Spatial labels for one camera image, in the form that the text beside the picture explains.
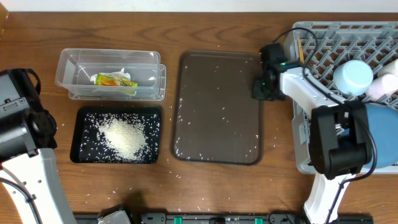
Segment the dark brown serving tray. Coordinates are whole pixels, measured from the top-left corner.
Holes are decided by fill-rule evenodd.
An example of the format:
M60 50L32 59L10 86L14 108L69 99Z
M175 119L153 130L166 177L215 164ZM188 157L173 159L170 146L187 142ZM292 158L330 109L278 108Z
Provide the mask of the dark brown serving tray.
M180 57L172 152L182 161L250 166L262 158L259 55L188 50Z

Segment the light blue bowl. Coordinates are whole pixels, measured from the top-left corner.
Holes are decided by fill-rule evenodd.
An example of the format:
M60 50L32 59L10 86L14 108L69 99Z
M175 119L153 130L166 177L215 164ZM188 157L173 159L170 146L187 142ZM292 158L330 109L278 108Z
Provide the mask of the light blue bowl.
M359 96L366 92L373 81L371 67L360 60L350 60L333 73L336 88L347 95Z

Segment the pink cup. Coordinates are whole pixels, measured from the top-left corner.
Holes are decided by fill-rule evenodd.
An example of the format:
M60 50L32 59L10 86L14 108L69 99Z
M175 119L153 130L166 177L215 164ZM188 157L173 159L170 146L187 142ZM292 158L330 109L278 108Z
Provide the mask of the pink cup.
M384 96L392 95L395 91L397 91L397 76L388 73L373 80L365 94L371 101L377 101Z

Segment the dark blue plate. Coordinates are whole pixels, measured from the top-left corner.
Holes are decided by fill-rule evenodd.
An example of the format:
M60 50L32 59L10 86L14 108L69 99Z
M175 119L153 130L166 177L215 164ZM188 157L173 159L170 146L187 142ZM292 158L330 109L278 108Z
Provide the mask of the dark blue plate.
M365 104L369 130L377 147L376 174L397 174L397 110L375 103Z

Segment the yellow green snack wrapper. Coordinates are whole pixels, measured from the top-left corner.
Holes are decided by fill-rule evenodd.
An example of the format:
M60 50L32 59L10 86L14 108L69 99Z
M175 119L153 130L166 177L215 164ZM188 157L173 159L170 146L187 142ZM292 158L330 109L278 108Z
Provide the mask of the yellow green snack wrapper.
M106 75L105 73L99 73L93 75L93 83L99 86L124 86L124 87L138 87L138 83L132 82L127 78L120 77L117 75Z

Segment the white tissue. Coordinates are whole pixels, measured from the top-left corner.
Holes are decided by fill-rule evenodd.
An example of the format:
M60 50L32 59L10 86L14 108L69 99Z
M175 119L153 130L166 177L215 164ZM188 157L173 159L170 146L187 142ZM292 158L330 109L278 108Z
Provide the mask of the white tissue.
M118 72L101 72L94 74L90 77L90 81L93 82L95 85L117 85L117 78L129 81L131 79L131 75L129 73L125 73L124 68L122 68Z

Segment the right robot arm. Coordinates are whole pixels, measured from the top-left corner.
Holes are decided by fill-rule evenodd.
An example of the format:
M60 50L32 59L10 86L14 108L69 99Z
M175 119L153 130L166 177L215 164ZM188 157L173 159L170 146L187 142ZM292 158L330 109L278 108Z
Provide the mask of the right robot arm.
M308 153L316 173L303 206L306 221L333 222L345 186L369 177L377 165L366 106L335 96L306 65L287 60L279 43L266 45L259 53L262 76L254 80L253 98L274 101L289 96L310 115Z

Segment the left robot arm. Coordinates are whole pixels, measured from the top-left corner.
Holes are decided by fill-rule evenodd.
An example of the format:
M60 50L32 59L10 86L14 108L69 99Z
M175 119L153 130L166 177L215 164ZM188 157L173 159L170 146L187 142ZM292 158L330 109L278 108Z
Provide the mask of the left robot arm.
M57 124L32 69L1 72L1 183L23 223L75 223L58 175Z

